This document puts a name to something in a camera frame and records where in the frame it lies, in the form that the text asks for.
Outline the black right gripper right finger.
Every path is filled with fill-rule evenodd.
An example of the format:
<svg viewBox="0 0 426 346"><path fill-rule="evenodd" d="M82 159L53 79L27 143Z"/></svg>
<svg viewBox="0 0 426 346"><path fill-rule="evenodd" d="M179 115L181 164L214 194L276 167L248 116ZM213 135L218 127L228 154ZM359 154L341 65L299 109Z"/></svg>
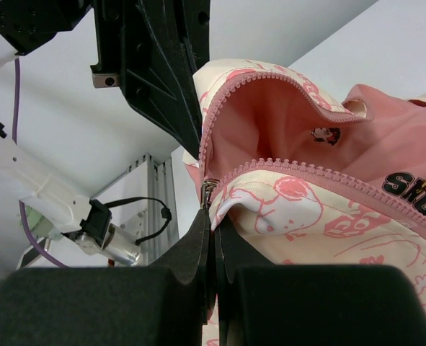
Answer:
<svg viewBox="0 0 426 346"><path fill-rule="evenodd" d="M214 233L222 345L426 345L410 281L384 265L276 265L224 220Z"/></svg>

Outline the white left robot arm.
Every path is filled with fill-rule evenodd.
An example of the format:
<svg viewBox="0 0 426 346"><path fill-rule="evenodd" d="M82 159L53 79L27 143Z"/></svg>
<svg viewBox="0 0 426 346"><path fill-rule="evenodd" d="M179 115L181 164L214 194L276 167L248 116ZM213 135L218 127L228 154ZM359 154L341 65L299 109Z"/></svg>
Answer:
<svg viewBox="0 0 426 346"><path fill-rule="evenodd" d="M194 73L210 58L208 1L0 1L0 66L37 50L94 13L96 88L117 87L128 105L198 156L202 114ZM8 136L0 122L0 185L44 215L87 254L141 261L141 241L111 221L111 204L82 195Z"/></svg>

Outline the pink hooded kids jacket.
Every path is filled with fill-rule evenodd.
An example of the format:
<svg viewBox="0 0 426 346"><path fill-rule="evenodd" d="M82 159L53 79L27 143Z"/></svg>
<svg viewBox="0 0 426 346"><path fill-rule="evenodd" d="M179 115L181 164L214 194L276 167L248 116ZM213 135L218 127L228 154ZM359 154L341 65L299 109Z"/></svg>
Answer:
<svg viewBox="0 0 426 346"><path fill-rule="evenodd" d="M426 94L354 86L338 102L303 74L219 60L193 76L202 116L197 185L211 226L229 217L277 264L398 267L426 313Z"/></svg>

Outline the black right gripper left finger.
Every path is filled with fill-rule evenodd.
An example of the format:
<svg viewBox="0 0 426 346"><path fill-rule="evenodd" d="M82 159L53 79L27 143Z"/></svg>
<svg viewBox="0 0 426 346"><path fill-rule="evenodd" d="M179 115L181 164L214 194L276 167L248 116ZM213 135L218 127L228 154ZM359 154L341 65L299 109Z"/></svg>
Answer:
<svg viewBox="0 0 426 346"><path fill-rule="evenodd" d="M210 219L148 266L27 268L0 287L0 345L200 345Z"/></svg>

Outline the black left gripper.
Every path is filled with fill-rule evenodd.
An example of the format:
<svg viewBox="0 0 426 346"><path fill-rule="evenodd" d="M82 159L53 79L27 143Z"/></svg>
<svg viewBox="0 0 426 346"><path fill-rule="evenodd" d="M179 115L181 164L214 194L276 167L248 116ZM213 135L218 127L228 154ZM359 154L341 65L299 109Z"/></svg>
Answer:
<svg viewBox="0 0 426 346"><path fill-rule="evenodd" d="M202 115L193 75L210 60L210 0L93 1L96 88L118 87L130 107L199 156Z"/></svg>

